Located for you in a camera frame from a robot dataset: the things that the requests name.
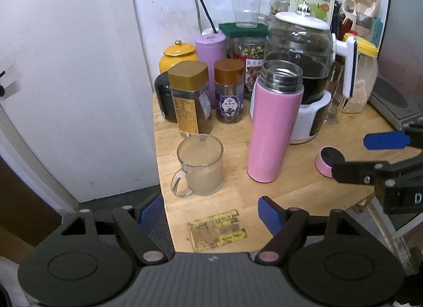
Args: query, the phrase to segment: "green scouring pad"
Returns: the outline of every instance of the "green scouring pad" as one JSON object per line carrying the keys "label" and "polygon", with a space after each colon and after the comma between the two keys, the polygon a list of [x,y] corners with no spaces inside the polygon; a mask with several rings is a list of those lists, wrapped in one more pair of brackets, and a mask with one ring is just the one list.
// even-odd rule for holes
{"label": "green scouring pad", "polygon": [[237,27],[235,23],[223,23],[219,24],[219,30],[229,38],[266,37],[268,28],[264,24],[258,24],[257,27]]}

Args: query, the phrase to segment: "jar with powder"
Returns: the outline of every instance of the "jar with powder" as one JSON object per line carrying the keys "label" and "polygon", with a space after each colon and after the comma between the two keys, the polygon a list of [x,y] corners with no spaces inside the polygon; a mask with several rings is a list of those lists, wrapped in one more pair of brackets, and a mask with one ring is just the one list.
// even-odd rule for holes
{"label": "jar with powder", "polygon": [[181,136],[210,134],[213,126],[207,64],[183,61],[168,74]]}
{"label": "jar with powder", "polygon": [[233,124],[242,119],[244,107],[244,63],[221,59],[214,64],[217,120]]}
{"label": "jar with powder", "polygon": [[[343,40],[352,36],[351,33],[346,33]],[[342,112],[345,113],[359,113],[362,112],[373,90],[377,75],[377,55],[378,48],[373,43],[364,38],[357,37],[358,44],[358,65],[357,77],[355,79],[352,97],[345,102]]]}

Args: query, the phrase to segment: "glass mug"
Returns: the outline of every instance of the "glass mug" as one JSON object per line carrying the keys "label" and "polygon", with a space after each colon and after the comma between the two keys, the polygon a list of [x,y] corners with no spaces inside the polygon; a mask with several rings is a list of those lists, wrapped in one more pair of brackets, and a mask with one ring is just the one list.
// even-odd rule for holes
{"label": "glass mug", "polygon": [[[181,168],[173,175],[171,190],[177,197],[194,193],[210,196],[219,191],[223,182],[223,144],[213,135],[191,135],[176,151]],[[178,184],[185,176],[188,187],[178,192]]]}

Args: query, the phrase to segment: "white door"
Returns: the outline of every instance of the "white door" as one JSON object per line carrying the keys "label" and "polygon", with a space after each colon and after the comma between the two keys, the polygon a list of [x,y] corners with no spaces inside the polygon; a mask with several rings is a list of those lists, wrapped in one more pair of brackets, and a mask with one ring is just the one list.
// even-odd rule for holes
{"label": "white door", "polygon": [[2,70],[1,106],[77,201],[159,182],[132,0],[0,0]]}

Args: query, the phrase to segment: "purple label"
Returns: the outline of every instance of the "purple label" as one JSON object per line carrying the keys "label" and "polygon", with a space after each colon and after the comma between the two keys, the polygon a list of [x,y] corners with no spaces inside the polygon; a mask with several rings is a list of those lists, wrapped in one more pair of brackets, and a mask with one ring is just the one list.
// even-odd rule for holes
{"label": "purple label", "polygon": [[242,112],[244,103],[244,92],[234,96],[227,96],[216,93],[216,112],[220,116],[233,117]]}

